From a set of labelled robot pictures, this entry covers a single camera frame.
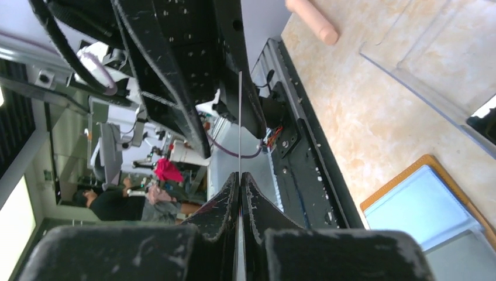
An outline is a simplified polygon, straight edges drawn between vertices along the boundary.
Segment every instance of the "desk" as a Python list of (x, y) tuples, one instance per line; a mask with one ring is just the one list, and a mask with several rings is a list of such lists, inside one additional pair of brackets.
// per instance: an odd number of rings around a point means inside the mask
[(357, 208), (429, 153), (496, 226), (496, 161), (359, 55), (364, 42), (384, 37), (408, 1), (314, 3), (341, 34), (337, 44), (318, 41), (295, 15), (283, 31), (283, 40)]

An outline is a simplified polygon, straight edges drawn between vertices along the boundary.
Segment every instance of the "transparent plastic box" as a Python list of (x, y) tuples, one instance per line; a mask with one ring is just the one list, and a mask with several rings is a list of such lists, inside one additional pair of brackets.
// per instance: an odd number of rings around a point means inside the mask
[(410, 0), (360, 54), (496, 158), (496, 146), (466, 123), (496, 93), (495, 1)]

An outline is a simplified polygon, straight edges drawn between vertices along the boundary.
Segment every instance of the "black shirt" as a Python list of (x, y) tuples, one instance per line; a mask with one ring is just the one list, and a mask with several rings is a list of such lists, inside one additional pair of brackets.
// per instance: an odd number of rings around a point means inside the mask
[(123, 197), (122, 190), (108, 190), (100, 194), (89, 209), (102, 221), (139, 221), (143, 213), (144, 197)]

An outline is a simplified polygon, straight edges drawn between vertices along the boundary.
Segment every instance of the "wooden board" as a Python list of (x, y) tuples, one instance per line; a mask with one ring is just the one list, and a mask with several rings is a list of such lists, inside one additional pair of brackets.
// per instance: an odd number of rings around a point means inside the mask
[(423, 165), (428, 165), (431, 169), (435, 170), (438, 176), (444, 181), (448, 186), (450, 191), (456, 196), (456, 198), (467, 208), (467, 210), (474, 216), (474, 218), (484, 227), (484, 235), (487, 241), (491, 244), (493, 249), (496, 251), (496, 231), (487, 222), (486, 218), (479, 212), (477, 207), (470, 201), (468, 196), (461, 190), (461, 188), (456, 184), (449, 173), (443, 168), (443, 166), (434, 158), (434, 156), (426, 154), (420, 157), (415, 163), (411, 164), (410, 167), (406, 168), (403, 172), (397, 175), (394, 179), (389, 181), (386, 185), (377, 190), (369, 198), (360, 204), (360, 209), (365, 211), (372, 204), (377, 202), (382, 196), (386, 195), (394, 187), (399, 185), (411, 174), (415, 173)]

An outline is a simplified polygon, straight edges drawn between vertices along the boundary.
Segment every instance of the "person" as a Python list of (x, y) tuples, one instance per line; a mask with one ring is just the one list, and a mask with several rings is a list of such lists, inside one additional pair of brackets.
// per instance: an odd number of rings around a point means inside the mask
[(151, 221), (173, 225), (180, 223), (176, 220), (178, 213), (192, 214), (199, 209), (192, 204), (177, 202), (157, 186), (152, 187), (154, 196), (151, 200), (143, 196), (128, 196), (128, 190), (133, 187), (131, 179), (124, 179), (123, 184), (124, 189), (107, 190), (100, 195), (93, 190), (78, 190), (73, 201), (89, 208), (101, 221)]

